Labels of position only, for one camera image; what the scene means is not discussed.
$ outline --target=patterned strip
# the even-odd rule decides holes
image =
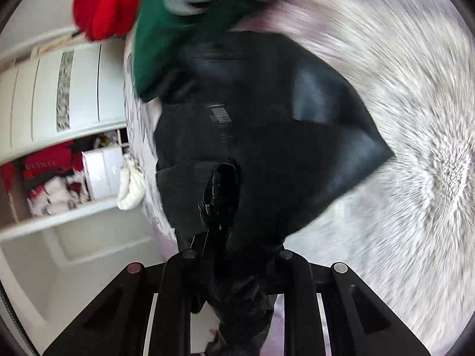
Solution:
[[[58,91],[56,93],[56,130],[69,130],[69,86],[74,51],[63,52],[59,68]]]

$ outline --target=white fur rug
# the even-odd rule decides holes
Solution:
[[[475,43],[450,0],[288,0],[242,25],[342,73],[396,158],[286,247],[344,261],[432,355],[475,309]]]

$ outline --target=white cabinet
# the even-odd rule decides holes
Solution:
[[[125,127],[123,51],[120,39],[82,44],[0,75],[0,165]]]

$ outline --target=shelf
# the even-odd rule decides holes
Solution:
[[[0,242],[12,240],[34,232],[117,207],[117,198],[109,197],[79,205],[76,209],[50,216],[40,216],[8,225],[0,229]]]

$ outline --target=screw head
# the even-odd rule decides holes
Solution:
[[[130,274],[138,273],[142,270],[142,264],[140,263],[129,263],[127,265],[127,272]]]
[[[289,260],[292,258],[293,254],[290,250],[282,250],[280,253],[279,253],[279,256],[280,258],[282,258],[283,260]]]
[[[186,249],[186,250],[183,251],[182,256],[183,256],[183,258],[186,258],[187,260],[190,260],[190,259],[196,257],[196,252],[193,249]]]
[[[346,266],[346,264],[344,263],[336,263],[333,265],[333,268],[335,270],[335,272],[337,273],[346,273],[348,271],[348,266]]]

